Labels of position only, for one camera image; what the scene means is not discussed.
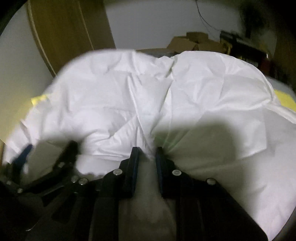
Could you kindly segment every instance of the yellow object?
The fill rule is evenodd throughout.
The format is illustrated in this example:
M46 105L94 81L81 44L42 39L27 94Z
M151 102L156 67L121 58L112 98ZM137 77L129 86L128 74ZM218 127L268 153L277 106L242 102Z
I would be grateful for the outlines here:
M289 94L286 94L286 93L284 93L282 91L278 91L278 90L274 90L274 92L276 93L282 106L290 108L291 110L296 112L296 103Z
M34 98L31 99L31 102L33 104L33 106L37 105L40 101L42 100L46 100L47 96L46 95L40 95L40 96L36 96Z

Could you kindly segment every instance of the wrinkled white cloth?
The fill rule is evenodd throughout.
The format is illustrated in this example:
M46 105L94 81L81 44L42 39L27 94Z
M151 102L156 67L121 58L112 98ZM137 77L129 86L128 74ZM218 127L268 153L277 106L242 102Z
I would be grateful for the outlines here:
M4 162L28 143L75 140L77 170L97 178L140 147L135 196L120 204L121 240L175 239L174 204L157 185L157 146L194 178L217 179L269 240L296 206L296 114L246 62L201 51L96 51L70 62L45 93L6 141Z

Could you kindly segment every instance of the black cable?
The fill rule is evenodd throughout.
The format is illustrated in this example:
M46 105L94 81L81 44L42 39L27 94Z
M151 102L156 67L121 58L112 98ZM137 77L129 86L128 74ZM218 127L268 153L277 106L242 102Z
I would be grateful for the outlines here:
M208 24L208 22L202 17L202 15L200 14L200 9L198 7L198 3L197 3L198 0L195 0L195 3L196 3L196 6L197 6L197 10L198 10L198 14L200 15L200 18L202 19L202 21L204 20L204 22L209 25L211 28L215 29L216 31L219 31L221 32L222 30L221 29L216 29L214 28L212 25Z

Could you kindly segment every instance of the screw head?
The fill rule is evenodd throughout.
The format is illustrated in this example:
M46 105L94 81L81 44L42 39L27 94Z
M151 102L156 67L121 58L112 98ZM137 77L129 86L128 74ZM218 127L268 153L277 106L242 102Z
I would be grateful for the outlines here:
M182 174L182 172L181 172L180 170L173 170L173 171L172 171L172 174L173 174L174 176L180 176L180 175Z
M63 166L65 165L65 163L64 162L60 162L59 164L58 164L58 168L62 168Z
M78 179L79 179L79 176L72 176L71 177L71 182L76 183L78 181Z
M86 178L82 178L82 179L79 180L78 183L79 183L80 185L85 185L85 184L88 183L88 180L87 180Z
M216 184L216 180L214 178L208 178L207 179L207 184L214 186Z
M115 169L113 171L113 174L116 175L116 176L121 175L122 174L122 170L121 169Z

